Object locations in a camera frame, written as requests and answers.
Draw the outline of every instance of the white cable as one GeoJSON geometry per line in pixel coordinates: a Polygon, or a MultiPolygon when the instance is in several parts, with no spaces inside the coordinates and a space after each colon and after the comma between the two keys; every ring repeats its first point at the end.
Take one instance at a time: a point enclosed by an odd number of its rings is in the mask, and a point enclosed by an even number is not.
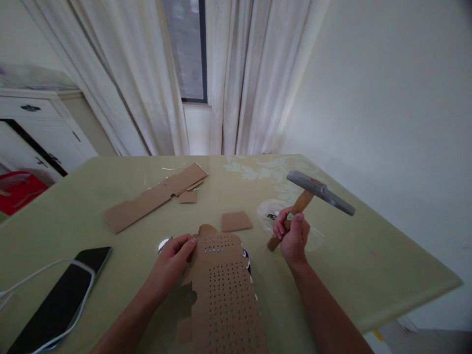
{"type": "Polygon", "coordinates": [[[18,284],[15,284],[14,286],[12,286],[10,289],[4,291],[4,292],[1,292],[0,293],[0,298],[4,297],[5,295],[7,295],[8,293],[10,293],[10,295],[7,297],[7,299],[5,300],[5,302],[1,305],[0,307],[0,310],[5,306],[6,302],[10,299],[10,297],[12,296],[11,292],[13,290],[15,290],[17,287],[23,285],[24,283],[26,283],[27,281],[31,280],[32,278],[34,278],[35,276],[37,276],[39,273],[45,271],[46,269],[48,268],[51,268],[53,266],[56,266],[60,263],[71,263],[73,265],[76,265],[80,268],[82,268],[83,270],[86,270],[87,272],[90,273],[90,284],[88,286],[88,289],[87,289],[87,292],[85,293],[84,295],[84,299],[82,300],[82,303],[80,305],[80,309],[79,309],[79,313],[77,314],[77,318],[74,322],[74,324],[67,330],[65,331],[63,334],[61,335],[58,335],[56,338],[54,339],[51,339],[49,342],[47,342],[46,344],[43,344],[41,347],[39,347],[38,349],[36,349],[34,351],[33,354],[38,354],[40,351],[42,351],[43,349],[45,349],[47,346],[51,345],[52,343],[58,341],[59,339],[65,337],[66,335],[68,335],[70,333],[71,330],[74,329],[75,325],[77,324],[77,322],[79,321],[79,318],[80,316],[82,315],[82,310],[84,309],[84,305],[85,305],[85,302],[87,301],[87,298],[89,296],[89,293],[90,293],[90,290],[92,289],[92,285],[93,285],[93,282],[95,280],[95,271],[90,268],[88,265],[82,263],[82,262],[79,262],[79,261],[76,261],[76,260],[60,260],[60,261],[56,261],[56,262],[53,262],[43,268],[41,268],[40,270],[36,271],[35,273],[31,274],[30,276],[26,277],[25,279],[23,279],[21,282],[19,282],[18,284]]]}

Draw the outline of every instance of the window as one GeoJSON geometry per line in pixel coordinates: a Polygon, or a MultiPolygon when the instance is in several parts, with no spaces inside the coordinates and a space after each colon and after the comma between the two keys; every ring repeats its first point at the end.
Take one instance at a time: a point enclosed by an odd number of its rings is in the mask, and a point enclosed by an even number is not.
{"type": "Polygon", "coordinates": [[[163,0],[183,102],[208,103],[205,0],[163,0]]]}

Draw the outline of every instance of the white curtain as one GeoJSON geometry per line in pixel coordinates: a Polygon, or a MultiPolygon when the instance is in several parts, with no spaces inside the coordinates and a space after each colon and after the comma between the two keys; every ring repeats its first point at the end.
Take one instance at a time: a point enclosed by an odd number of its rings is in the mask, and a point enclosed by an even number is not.
{"type": "Polygon", "coordinates": [[[189,153],[162,3],[23,0],[121,155],[189,153]]]}
{"type": "Polygon", "coordinates": [[[272,153],[316,0],[216,1],[212,154],[272,153]]]}

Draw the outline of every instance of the cabinet door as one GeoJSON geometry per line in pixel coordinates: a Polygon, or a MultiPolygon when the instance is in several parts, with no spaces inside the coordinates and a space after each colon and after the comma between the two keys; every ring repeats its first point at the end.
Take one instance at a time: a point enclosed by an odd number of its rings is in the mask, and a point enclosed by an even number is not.
{"type": "Polygon", "coordinates": [[[0,121],[0,162],[12,171],[32,172],[46,184],[62,178],[4,121],[0,121]]]}
{"type": "Polygon", "coordinates": [[[20,118],[15,120],[67,173],[87,161],[87,157],[81,152],[81,142],[66,122],[20,118]]]}

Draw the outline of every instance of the red bag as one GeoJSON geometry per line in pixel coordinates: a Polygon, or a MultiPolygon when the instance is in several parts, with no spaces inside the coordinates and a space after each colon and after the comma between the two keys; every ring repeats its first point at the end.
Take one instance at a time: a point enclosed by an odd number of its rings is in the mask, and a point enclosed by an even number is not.
{"type": "Polygon", "coordinates": [[[34,175],[25,171],[0,176],[0,210],[13,215],[48,187],[34,175]]]}

